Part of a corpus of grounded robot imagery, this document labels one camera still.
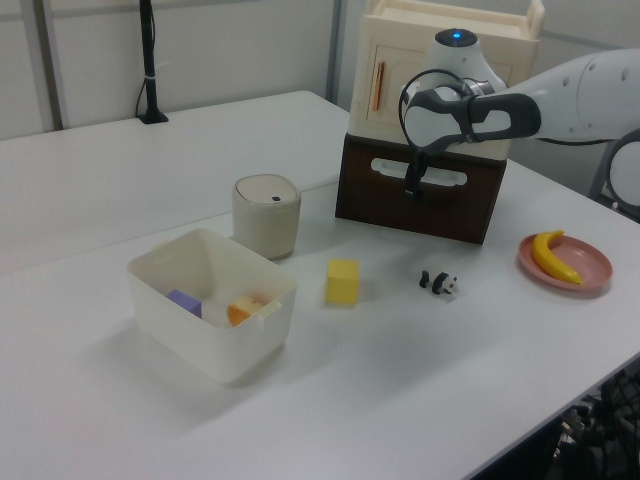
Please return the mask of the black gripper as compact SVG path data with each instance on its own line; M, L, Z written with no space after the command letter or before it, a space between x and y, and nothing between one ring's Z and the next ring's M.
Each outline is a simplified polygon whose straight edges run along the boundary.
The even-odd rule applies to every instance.
M407 167L404 192L407 198L419 198L421 180L428 168L428 155L420 148L411 149L411 161Z

